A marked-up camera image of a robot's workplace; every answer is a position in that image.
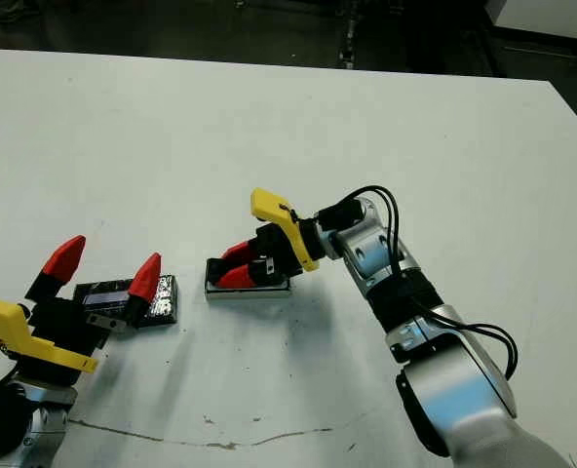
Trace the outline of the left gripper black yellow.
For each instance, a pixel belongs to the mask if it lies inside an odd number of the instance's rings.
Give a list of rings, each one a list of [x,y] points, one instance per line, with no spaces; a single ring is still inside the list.
[[[83,373],[96,370],[93,354],[104,346],[109,331],[92,323],[81,303],[55,297],[77,270],[85,244],[86,237],[77,235],[52,253],[24,296],[46,298],[32,309],[0,299],[0,350],[15,362],[0,379],[0,387],[20,377],[73,387]],[[161,259],[159,253],[149,256],[128,288],[125,321],[133,328],[155,297]]]

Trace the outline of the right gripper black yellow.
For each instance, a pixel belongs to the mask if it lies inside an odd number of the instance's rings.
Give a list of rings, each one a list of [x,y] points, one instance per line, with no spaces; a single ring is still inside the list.
[[[300,217],[285,198],[262,188],[250,195],[251,214],[264,222],[249,239],[228,248],[225,261],[250,261],[233,267],[215,283],[221,289],[275,286],[313,272],[326,253],[318,232],[319,216]]]

